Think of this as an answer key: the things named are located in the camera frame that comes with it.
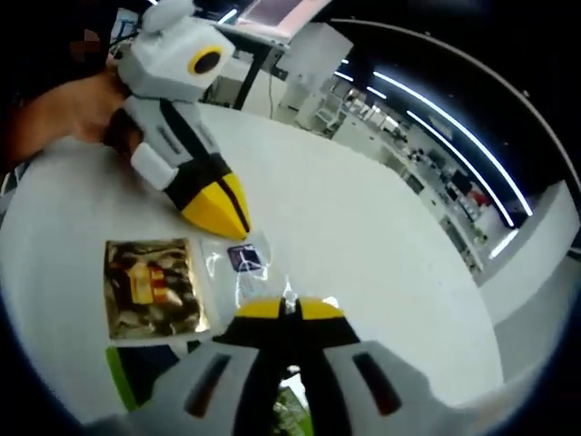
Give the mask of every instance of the green object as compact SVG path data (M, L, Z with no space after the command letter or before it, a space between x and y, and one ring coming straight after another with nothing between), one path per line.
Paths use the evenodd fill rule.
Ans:
M313 436L309 411L300 404L291 388L279 392L274 411L280 418L278 430L286 431L290 436Z
M113 381L115 382L115 386L117 386L117 391L119 392L121 401L123 401L123 404L128 411L136 410L139 408L139 405L133 396L133 391L129 382L125 377L125 371L123 370L123 365L117 348L108 347L105 350L105 356L109 362L109 368L111 369Z

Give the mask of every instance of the monitor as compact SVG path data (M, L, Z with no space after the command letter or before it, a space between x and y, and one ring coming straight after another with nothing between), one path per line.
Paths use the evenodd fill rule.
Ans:
M330 0L255 0L236 27L288 43Z
M470 179L460 171L456 171L450 181L456 185L458 190L464 195L468 195L468 193L472 191L472 182L470 182Z
M433 149L430 150L428 152L428 157L431 159L434 165L436 165L437 168L439 168L440 170L444 169L444 167L446 166L446 158L442 156L440 153L438 153L436 150Z

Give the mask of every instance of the desk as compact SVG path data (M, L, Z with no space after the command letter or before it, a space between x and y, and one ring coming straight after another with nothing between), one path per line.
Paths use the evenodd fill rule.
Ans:
M201 112L293 291L336 297L362 339L424 372L442 401L459 404L502 385L477 286L399 177L291 126L220 107ZM123 410L104 356L105 240L200 237L122 169L108 148L48 150L23 177L0 229L11 322L81 421ZM212 304L210 292L203 297Z

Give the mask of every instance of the hand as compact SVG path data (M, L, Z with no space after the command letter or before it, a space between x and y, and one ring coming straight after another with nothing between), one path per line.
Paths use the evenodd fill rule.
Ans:
M111 116L127 95L115 65L108 63L102 73L62 84L39 96L16 110L8 121L2 170L11 170L67 135L100 143Z

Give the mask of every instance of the plastic bag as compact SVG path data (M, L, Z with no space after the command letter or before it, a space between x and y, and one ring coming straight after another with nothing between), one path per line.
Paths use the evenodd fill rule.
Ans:
M296 300L289 278L275 262L266 236L252 231L242 243L208 236L200 240L204 271L223 327L238 308L264 297Z

